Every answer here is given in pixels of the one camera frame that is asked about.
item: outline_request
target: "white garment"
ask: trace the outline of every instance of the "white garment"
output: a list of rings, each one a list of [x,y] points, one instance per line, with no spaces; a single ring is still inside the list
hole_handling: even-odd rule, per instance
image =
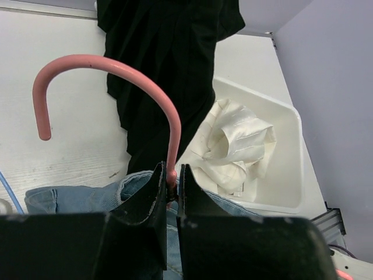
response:
[[[230,194],[265,176],[275,146],[271,124],[235,101],[218,100],[178,163],[191,165],[201,187]]]

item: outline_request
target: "black cloth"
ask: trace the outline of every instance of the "black cloth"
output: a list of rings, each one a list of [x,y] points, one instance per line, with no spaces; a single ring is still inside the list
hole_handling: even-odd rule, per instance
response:
[[[210,111],[216,43],[245,26],[238,0],[98,0],[105,56],[141,71],[174,103],[182,124],[178,159]],[[128,174],[153,170],[167,158],[169,124],[142,90],[108,74],[127,130]]]

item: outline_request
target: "pink object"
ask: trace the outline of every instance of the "pink object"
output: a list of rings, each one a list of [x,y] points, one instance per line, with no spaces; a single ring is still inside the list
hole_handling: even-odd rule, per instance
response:
[[[152,80],[141,72],[113,59],[99,55],[74,54],[53,60],[37,74],[33,86],[33,102],[39,137],[51,139],[51,125],[47,106],[47,89],[58,74],[76,68],[93,68],[109,72],[128,80],[146,92],[162,108],[170,123],[170,143],[167,155],[167,184],[176,186],[176,157],[181,137],[181,122],[175,106],[168,96]]]
[[[337,275],[345,280],[354,280],[349,274],[338,269],[337,269]]]

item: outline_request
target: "denim garment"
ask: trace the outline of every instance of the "denim garment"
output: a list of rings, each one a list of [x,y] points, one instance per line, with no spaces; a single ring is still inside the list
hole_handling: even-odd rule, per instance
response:
[[[143,187],[152,171],[127,175],[121,181],[103,188],[86,186],[41,187],[26,192],[24,199],[30,214],[67,214],[110,211]],[[216,204],[235,216],[258,215],[214,194],[206,193]],[[167,210],[167,271],[165,280],[182,279],[179,237],[176,224],[178,204],[172,202]]]

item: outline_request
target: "clothing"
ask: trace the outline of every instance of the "clothing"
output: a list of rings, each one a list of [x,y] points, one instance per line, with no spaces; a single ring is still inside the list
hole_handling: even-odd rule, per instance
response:
[[[103,188],[86,186],[41,187],[26,192],[24,199],[30,214],[67,214],[110,211],[127,200],[150,179],[152,171],[142,171],[127,175],[121,181]],[[206,191],[214,202],[235,216],[257,214]],[[167,210],[167,271],[165,280],[182,279],[179,238],[176,224],[177,202],[172,202]]]
[[[178,163],[192,167],[200,186],[214,193],[254,191],[276,146],[272,124],[230,99],[215,102]]]
[[[216,43],[245,26],[238,0],[98,0],[97,18],[105,56],[144,73],[174,103],[182,125],[179,159],[215,99]],[[166,160],[170,130],[159,106],[112,74],[107,87],[128,132],[128,174]]]

